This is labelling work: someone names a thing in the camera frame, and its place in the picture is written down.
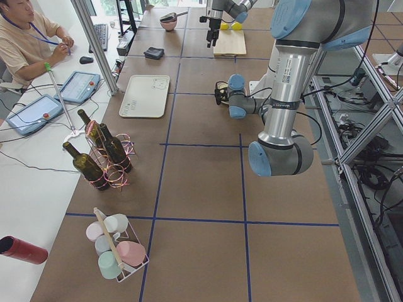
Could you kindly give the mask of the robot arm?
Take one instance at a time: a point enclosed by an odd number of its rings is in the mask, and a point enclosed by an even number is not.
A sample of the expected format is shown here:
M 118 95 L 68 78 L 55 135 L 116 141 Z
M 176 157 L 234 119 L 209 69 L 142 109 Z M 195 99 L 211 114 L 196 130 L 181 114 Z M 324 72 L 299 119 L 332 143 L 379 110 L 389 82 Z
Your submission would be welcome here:
M 255 0 L 245 0 L 237 4 L 235 1 L 222 0 L 211 1 L 207 6 L 207 13 L 205 16 L 199 18 L 199 22 L 208 23 L 207 31 L 207 47 L 216 46 L 216 42 L 219 39 L 219 31 L 223 18 L 223 13 L 226 12 L 234 21 L 243 23 L 247 16 L 248 11 L 255 5 Z
M 318 50 L 355 47 L 371 32 L 373 1 L 280 1 L 271 20 L 278 51 L 270 96 L 247 97 L 244 78 L 230 76 L 227 88 L 229 114 L 242 119 L 258 113 L 264 130 L 248 148 L 249 165 L 259 176 L 289 176 L 312 164 L 309 141 L 293 129 L 304 91 L 311 80 L 309 61 Z

